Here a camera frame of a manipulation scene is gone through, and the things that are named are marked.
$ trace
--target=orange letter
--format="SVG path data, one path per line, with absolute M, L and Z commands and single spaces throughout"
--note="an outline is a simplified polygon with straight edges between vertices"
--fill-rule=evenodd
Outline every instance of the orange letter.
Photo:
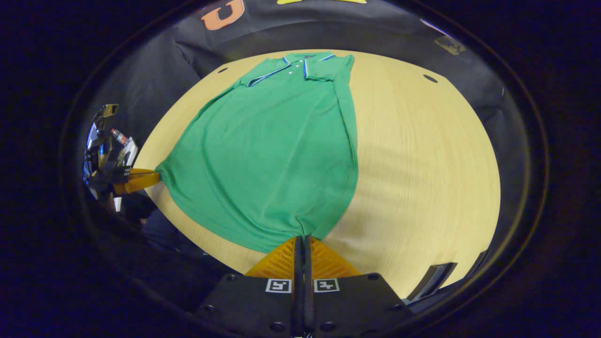
M 214 31 L 231 24 L 232 22 L 236 21 L 242 15 L 242 13 L 244 13 L 244 2 L 242 2 L 242 0 L 232 0 L 226 5 L 230 6 L 231 15 L 225 19 L 219 18 L 219 10 L 221 7 L 208 12 L 201 18 L 201 20 L 204 21 L 204 26 L 209 31 Z

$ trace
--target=polo shirt collar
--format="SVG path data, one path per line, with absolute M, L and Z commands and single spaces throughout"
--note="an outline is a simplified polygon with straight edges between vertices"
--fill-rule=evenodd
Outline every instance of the polo shirt collar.
M 319 52 L 319 53 L 301 53 L 301 54 L 293 54 L 290 53 L 283 57 L 282 59 L 286 63 L 293 63 L 299 60 L 311 60 L 311 61 L 323 61 L 329 58 L 334 57 L 332 52 Z

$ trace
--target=black backdrop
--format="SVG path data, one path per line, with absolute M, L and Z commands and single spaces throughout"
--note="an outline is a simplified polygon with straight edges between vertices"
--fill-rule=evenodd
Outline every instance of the black backdrop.
M 594 3 L 427 3 L 476 33 L 524 80 L 543 114 L 552 160 L 548 203 L 531 244 L 497 284 L 429 334 L 598 334 L 598 283 L 591 272 L 600 197 L 594 175 Z M 0 281 L 3 336 L 194 333 L 113 282 L 66 226 L 69 206 L 61 206 L 54 179 L 58 131 L 78 88 L 107 51 L 175 5 L 20 3 L 3 11 L 10 75 L 3 142 L 9 178 L 2 196 L 2 229 L 8 230 Z
M 108 102 L 119 103 L 118 127 L 141 146 L 164 113 L 215 68 L 290 49 L 345 49 L 396 58 L 445 76 L 483 120 L 507 120 L 496 115 L 512 116 L 516 110 L 501 80 L 473 51 L 467 48 L 453 55 L 435 43 L 442 33 L 422 23 L 419 15 L 383 0 L 286 5 L 246 0 L 236 21 L 208 30 L 202 18 L 217 8 L 220 17 L 228 17 L 228 2 L 194 11 L 136 48 L 111 70 L 87 113 Z M 502 105 L 507 112 L 496 110 Z M 502 128 L 496 130 L 502 134 L 497 143 L 523 142 L 505 137 Z

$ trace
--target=light wood tabletop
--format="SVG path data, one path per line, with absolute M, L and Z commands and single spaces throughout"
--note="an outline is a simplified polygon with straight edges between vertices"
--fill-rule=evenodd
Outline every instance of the light wood tabletop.
M 317 51 L 325 50 L 257 55 L 216 69 L 165 114 L 134 167 L 154 169 L 200 108 L 265 58 Z M 480 120 L 441 75 L 392 58 L 331 51 L 355 56 L 350 89 L 359 180 L 323 243 L 361 273 L 381 273 L 401 298 L 430 265 L 458 263 L 443 286 L 463 278 L 490 244 L 501 199 L 495 154 Z M 233 269 L 245 273 L 265 256 L 192 221 L 163 183 L 146 192 L 184 235 Z

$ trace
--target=wooden table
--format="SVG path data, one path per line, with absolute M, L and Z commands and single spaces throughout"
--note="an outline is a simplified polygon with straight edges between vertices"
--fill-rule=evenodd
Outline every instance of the wooden table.
M 135 167 L 154 169 L 205 103 L 260 61 L 290 52 L 307 51 L 257 55 L 206 76 L 157 124 Z M 362 273 L 381 273 L 401 298 L 433 264 L 458 263 L 443 286 L 461 279 L 488 248 L 499 214 L 499 173 L 484 127 L 441 75 L 378 55 L 332 52 L 355 56 L 350 89 L 359 180 L 348 209 L 323 243 Z M 235 270 L 245 273 L 265 256 L 192 221 L 163 183 L 146 191 L 184 235 Z

